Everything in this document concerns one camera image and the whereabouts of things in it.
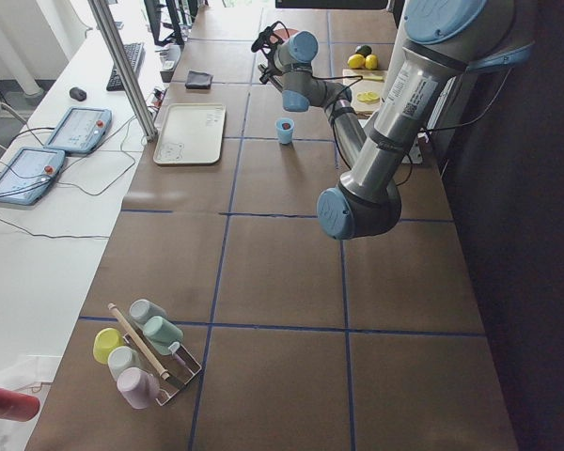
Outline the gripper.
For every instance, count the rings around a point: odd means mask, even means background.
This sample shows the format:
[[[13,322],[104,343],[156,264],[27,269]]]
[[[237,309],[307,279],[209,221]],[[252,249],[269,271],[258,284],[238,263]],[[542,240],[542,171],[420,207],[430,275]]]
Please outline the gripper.
[[[279,86],[280,83],[278,82],[277,77],[282,75],[282,64],[278,56],[278,51],[262,51],[262,53],[267,60],[267,64],[260,64],[258,66],[260,71],[259,81],[263,85],[272,83],[275,86]]]

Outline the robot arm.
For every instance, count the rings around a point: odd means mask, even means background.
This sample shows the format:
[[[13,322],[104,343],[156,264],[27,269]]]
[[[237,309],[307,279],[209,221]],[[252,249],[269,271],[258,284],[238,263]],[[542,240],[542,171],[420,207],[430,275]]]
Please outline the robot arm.
[[[399,220],[393,177],[430,118],[447,81],[526,61],[534,43],[535,1],[411,1],[402,23],[404,62],[368,130],[341,147],[350,170],[317,202],[323,231],[336,240],[380,235]]]
[[[321,108],[333,131],[343,162],[351,167],[366,141],[352,107],[351,89],[334,78],[313,74],[312,61],[319,50],[315,36],[299,31],[287,38],[274,24],[258,33],[251,46],[262,53],[267,63],[259,65],[259,81],[274,86],[282,96],[283,109],[303,113],[311,107]]]

